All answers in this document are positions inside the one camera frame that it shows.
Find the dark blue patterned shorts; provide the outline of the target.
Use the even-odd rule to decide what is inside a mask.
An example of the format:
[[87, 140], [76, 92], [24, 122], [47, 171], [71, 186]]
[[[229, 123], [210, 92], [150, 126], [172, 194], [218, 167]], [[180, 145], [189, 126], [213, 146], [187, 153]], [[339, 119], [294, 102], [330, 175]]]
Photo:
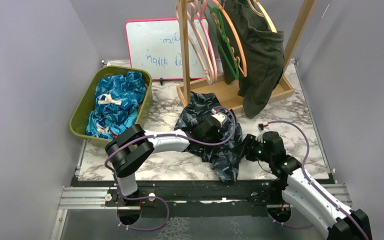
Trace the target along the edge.
[[227, 142], [217, 146], [207, 146], [191, 142], [186, 151], [201, 158], [202, 162], [210, 163], [211, 169], [223, 182], [234, 183], [239, 174], [241, 158], [231, 152], [233, 148], [243, 141], [240, 123], [233, 112], [222, 108], [214, 93], [190, 93], [191, 102], [180, 113], [174, 129], [192, 131], [199, 124], [213, 115], [213, 110], [227, 116], [226, 123], [213, 132], [212, 136], [203, 138], [192, 135], [191, 138], [206, 143], [219, 143], [225, 139]]

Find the orange wooden hanger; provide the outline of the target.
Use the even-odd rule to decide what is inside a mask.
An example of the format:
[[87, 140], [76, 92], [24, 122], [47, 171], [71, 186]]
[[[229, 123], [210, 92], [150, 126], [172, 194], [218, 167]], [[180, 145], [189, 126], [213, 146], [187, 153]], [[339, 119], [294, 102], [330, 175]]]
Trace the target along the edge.
[[[214, 7], [219, 8], [222, 12], [224, 24], [227, 30], [227, 36], [229, 38], [232, 48], [234, 49], [234, 54], [235, 54], [235, 58], [238, 63], [238, 69], [239, 69], [239, 77], [236, 80], [238, 80], [241, 77], [247, 77], [248, 67], [247, 67], [247, 60], [245, 57], [245, 51], [243, 49], [240, 36], [236, 30], [236, 27], [233, 21], [231, 20], [229, 14], [225, 10], [225, 6], [224, 6], [225, 1], [214, 0], [213, 3], [214, 3]], [[223, 74], [223, 78], [227, 80], [228, 83], [235, 81], [235, 80], [230, 80], [229, 78], [226, 79], [224, 74]]]

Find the blue leaf print shorts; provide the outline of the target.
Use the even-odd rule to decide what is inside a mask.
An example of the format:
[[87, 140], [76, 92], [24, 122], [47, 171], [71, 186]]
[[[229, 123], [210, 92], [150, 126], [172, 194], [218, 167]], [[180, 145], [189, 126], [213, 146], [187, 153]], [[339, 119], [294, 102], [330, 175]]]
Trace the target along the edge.
[[95, 88], [95, 107], [89, 124], [101, 128], [130, 127], [138, 117], [146, 90], [143, 75], [138, 71], [103, 77]]

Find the green plastic hanger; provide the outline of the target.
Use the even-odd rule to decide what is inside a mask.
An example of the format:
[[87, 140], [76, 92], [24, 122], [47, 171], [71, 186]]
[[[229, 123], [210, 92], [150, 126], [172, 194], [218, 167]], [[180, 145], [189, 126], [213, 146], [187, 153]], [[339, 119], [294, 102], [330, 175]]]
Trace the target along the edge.
[[216, 35], [218, 54], [224, 76], [226, 80], [236, 80], [239, 77], [238, 62], [227, 35], [222, 11], [217, 7], [210, 6], [208, 3], [206, 7], [210, 13], [210, 19], [213, 21], [214, 27], [211, 26], [210, 30], [213, 35]]

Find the pink plastic hanger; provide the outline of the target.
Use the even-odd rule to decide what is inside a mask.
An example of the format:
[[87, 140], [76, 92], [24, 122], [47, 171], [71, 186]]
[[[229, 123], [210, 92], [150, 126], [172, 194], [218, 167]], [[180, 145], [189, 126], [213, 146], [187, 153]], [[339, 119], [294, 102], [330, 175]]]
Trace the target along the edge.
[[207, 10], [207, 1], [190, 0], [188, 4], [190, 5], [191, 9], [190, 12], [187, 13], [187, 20], [193, 30], [200, 50], [198, 50], [195, 42], [190, 36], [188, 36], [189, 42], [201, 64], [204, 78], [209, 85], [212, 85], [217, 82], [218, 68], [213, 45], [208, 33], [209, 26], [208, 24], [205, 24], [204, 13]]

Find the light wooden hanger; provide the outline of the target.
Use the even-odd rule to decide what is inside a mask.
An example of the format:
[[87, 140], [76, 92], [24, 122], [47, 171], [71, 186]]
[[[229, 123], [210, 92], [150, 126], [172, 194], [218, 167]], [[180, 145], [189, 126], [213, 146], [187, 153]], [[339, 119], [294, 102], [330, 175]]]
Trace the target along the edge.
[[188, 36], [190, 36], [192, 38], [192, 40], [195, 42], [195, 44], [197, 46], [197, 49], [200, 50], [199, 44], [197, 43], [197, 40], [195, 38], [195, 34], [194, 34], [192, 27], [190, 26], [189, 21], [188, 21], [188, 13], [191, 11], [191, 7], [188, 4], [188, 2], [189, 2], [189, 0], [177, 0], [175, 2], [176, 20], [179, 23], [179, 30], [180, 30], [180, 35], [181, 35], [181, 50], [183, 52], [186, 52], [186, 54], [189, 53], [189, 46], [192, 47]]

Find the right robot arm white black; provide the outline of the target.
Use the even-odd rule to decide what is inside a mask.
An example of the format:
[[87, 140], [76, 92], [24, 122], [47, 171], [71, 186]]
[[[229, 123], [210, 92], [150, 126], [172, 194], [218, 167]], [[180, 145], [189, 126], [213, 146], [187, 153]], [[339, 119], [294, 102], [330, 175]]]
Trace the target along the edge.
[[353, 210], [333, 196], [303, 168], [301, 162], [286, 153], [283, 139], [275, 131], [261, 138], [248, 134], [232, 153], [249, 161], [268, 163], [277, 179], [270, 183], [269, 199], [292, 205], [326, 240], [371, 240], [368, 215]]

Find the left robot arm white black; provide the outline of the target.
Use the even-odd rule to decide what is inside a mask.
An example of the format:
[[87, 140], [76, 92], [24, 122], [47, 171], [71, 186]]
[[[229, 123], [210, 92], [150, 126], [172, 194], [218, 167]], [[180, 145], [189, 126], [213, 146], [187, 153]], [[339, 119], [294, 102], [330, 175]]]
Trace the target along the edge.
[[108, 155], [105, 164], [112, 164], [110, 170], [119, 187], [118, 199], [127, 206], [135, 203], [138, 191], [135, 172], [151, 154], [195, 151], [227, 142], [227, 139], [217, 142], [221, 139], [217, 133], [227, 120], [226, 114], [214, 113], [197, 126], [170, 132], [144, 130], [139, 124], [129, 127], [105, 146]]

